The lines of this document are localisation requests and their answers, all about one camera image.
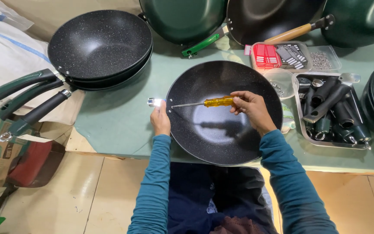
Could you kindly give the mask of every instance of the pile of screws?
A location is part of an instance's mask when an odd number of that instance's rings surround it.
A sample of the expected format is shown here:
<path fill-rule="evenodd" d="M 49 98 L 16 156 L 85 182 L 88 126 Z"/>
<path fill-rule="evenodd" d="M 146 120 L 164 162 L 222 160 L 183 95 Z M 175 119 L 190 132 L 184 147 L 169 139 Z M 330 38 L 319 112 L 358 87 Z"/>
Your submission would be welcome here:
<path fill-rule="evenodd" d="M 310 57 L 316 70 L 331 70 L 331 63 L 328 61 L 326 53 L 314 52 L 310 53 Z"/>
<path fill-rule="evenodd" d="M 276 93 L 278 94 L 278 96 L 280 97 L 280 98 L 283 98 L 283 95 L 284 95 L 284 90 L 282 90 L 282 88 L 277 84 L 277 83 L 275 83 L 275 82 L 269 82 L 271 85 L 272 85 L 272 87 L 275 89 L 275 91 L 276 91 Z"/>

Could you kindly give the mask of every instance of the person's left hand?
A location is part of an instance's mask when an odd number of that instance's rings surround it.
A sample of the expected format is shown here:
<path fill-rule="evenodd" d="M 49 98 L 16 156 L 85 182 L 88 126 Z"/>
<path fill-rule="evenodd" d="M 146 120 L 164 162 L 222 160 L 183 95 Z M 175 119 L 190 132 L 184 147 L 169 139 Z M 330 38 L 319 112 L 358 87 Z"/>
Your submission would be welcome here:
<path fill-rule="evenodd" d="M 161 106 L 155 107 L 153 113 L 150 115 L 151 124 L 153 125 L 155 135 L 164 134 L 169 136 L 171 130 L 171 124 L 169 118 L 165 112 L 167 104 L 164 100 L 161 100 Z"/>

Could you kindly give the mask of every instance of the yellow screwdriver handle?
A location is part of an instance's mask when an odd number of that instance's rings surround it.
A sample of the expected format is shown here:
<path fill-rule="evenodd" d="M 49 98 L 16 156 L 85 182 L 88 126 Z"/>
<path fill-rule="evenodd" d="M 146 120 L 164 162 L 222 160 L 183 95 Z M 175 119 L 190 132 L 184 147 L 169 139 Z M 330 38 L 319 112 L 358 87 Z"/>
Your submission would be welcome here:
<path fill-rule="evenodd" d="M 205 100 L 205 107 L 230 106 L 233 104 L 233 96 L 224 96 Z"/>

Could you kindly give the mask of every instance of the brown fabric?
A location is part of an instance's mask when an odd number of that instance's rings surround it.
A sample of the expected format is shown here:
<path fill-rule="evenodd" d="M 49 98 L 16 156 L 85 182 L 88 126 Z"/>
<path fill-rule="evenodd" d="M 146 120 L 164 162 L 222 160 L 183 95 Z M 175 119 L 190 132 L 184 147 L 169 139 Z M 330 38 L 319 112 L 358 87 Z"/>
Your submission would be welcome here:
<path fill-rule="evenodd" d="M 221 225 L 216 227 L 210 234 L 263 234 L 252 220 L 244 217 L 225 217 Z"/>

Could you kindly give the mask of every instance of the dark pants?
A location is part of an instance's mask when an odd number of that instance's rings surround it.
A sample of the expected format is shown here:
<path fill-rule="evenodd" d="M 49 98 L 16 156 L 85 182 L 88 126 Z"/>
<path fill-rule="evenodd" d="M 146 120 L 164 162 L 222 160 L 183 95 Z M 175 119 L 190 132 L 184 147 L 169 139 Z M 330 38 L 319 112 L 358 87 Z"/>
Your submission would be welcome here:
<path fill-rule="evenodd" d="M 275 229 L 262 196 L 265 182 L 257 169 L 171 163 L 169 234 L 207 234 L 226 217 L 247 217 Z M 217 213 L 208 214 L 210 199 Z"/>

